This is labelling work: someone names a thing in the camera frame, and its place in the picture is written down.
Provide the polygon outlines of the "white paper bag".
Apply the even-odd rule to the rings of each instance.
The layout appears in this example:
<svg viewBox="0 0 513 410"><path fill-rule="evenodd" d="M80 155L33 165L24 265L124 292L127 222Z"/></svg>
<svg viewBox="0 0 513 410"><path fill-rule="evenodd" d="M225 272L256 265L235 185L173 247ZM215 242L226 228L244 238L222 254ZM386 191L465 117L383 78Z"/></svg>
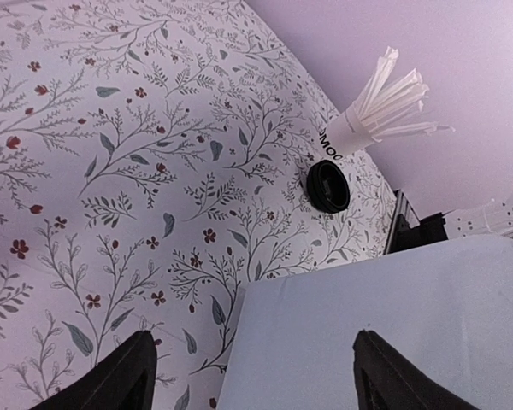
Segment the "white paper bag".
<svg viewBox="0 0 513 410"><path fill-rule="evenodd" d="M513 409L513 240L478 235L249 284L219 408L356 408L362 330L476 407Z"/></svg>

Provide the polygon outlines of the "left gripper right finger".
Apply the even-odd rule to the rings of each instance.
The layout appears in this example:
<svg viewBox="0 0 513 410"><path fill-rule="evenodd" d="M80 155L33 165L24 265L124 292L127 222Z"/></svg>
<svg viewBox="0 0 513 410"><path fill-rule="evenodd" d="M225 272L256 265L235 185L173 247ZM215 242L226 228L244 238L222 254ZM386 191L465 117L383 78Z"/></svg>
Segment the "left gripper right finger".
<svg viewBox="0 0 513 410"><path fill-rule="evenodd" d="M352 346L360 409L473 409L435 383L375 331L359 331Z"/></svg>

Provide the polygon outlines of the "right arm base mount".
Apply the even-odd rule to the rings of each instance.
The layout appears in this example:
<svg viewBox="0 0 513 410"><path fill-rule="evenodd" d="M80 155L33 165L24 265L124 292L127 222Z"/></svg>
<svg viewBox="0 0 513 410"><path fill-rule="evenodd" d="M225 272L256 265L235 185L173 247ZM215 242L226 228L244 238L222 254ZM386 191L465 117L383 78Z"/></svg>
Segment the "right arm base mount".
<svg viewBox="0 0 513 410"><path fill-rule="evenodd" d="M448 239L445 231L445 216L442 213L419 219L408 197L401 190L396 190L394 194L396 203L383 252L384 255L443 242Z"/></svg>

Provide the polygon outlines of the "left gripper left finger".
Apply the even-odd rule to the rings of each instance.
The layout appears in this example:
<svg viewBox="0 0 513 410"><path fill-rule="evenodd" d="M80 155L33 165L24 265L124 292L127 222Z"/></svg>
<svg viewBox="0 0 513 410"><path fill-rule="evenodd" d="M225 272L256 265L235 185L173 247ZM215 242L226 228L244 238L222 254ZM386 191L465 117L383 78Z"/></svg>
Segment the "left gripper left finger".
<svg viewBox="0 0 513 410"><path fill-rule="evenodd" d="M37 410L150 409L157 352L149 331L135 331L83 378L39 403Z"/></svg>

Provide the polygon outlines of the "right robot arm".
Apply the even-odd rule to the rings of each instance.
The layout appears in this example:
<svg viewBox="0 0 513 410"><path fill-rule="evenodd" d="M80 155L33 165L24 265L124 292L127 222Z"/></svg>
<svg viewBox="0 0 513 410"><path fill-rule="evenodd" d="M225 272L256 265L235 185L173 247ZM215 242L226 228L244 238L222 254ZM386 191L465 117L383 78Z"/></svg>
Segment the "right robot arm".
<svg viewBox="0 0 513 410"><path fill-rule="evenodd" d="M448 239L480 234L495 234L513 239L513 195L503 201L491 200L485 205L457 209L444 216Z"/></svg>

